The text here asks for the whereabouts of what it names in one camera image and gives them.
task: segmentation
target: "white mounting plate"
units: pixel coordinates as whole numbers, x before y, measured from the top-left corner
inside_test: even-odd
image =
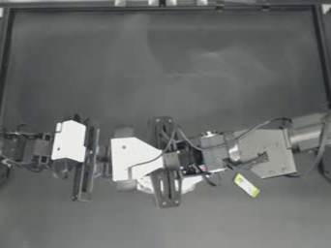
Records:
[[[161,150],[137,138],[111,140],[112,180],[140,179],[151,172],[163,168],[163,157],[139,165],[161,154]]]
[[[85,160],[84,146],[87,127],[73,120],[57,123],[52,160],[71,159],[80,163]]]

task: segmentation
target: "black surface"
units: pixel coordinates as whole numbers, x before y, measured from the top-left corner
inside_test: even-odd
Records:
[[[311,13],[17,14],[7,92],[7,126],[77,112],[103,136],[153,115],[197,133],[319,111]]]
[[[141,132],[155,114],[192,133],[326,107],[310,13],[21,14],[8,76],[8,126],[49,130],[79,111],[104,137],[124,123]],[[256,199],[230,172],[220,188],[201,184],[180,208],[160,210],[100,180],[93,202],[71,202],[69,180],[17,171],[0,189],[0,247],[328,247],[323,177],[246,176]]]

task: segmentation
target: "black cable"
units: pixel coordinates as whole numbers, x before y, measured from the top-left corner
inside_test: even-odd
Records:
[[[168,151],[168,149],[171,147],[171,144],[172,144],[173,139],[175,139],[175,135],[176,135],[176,126],[173,127],[173,131],[172,131],[172,134],[171,134],[169,141],[168,141],[167,146],[165,146],[164,150],[161,151],[160,155],[157,155],[153,159],[151,159],[151,160],[148,160],[145,162],[135,164],[133,166],[129,167],[129,170],[132,170],[133,167],[143,166],[143,165],[156,161],[159,158],[163,157],[163,155],[165,154],[165,152]]]
[[[183,130],[183,128],[180,126],[177,126],[177,130],[179,130],[179,133],[181,134],[181,137],[184,139],[184,141],[189,144],[189,146],[195,149],[195,150],[199,150],[199,151],[208,151],[211,149],[216,149],[216,148],[223,148],[223,147],[227,147],[227,144],[225,143],[221,143],[221,144],[217,144],[217,145],[213,145],[213,146],[209,146],[209,147],[199,147],[196,146],[189,138],[187,137],[187,134]]]
[[[217,181],[217,183],[216,183],[216,182],[213,182],[213,181],[211,180],[211,178],[208,177],[208,175],[212,175],[211,172],[203,171],[203,169],[201,169],[197,165],[192,165],[192,166],[195,167],[196,170],[199,170],[200,175],[201,175],[204,181],[207,182],[207,184],[208,184],[209,186],[212,186],[212,187],[220,187],[220,186],[221,186],[221,176],[220,176],[220,173],[219,173],[219,172],[216,172],[217,177],[219,177],[219,181]]]
[[[250,130],[247,130],[243,134],[240,134],[235,139],[236,140],[243,140],[247,136],[250,136],[258,129],[262,129],[263,127],[266,127],[268,124],[271,124],[275,121],[290,121],[291,119],[286,118],[286,117],[278,117],[274,118],[272,120],[268,120],[266,122],[263,122],[262,124],[259,124],[258,126],[255,126],[254,128],[251,128]]]

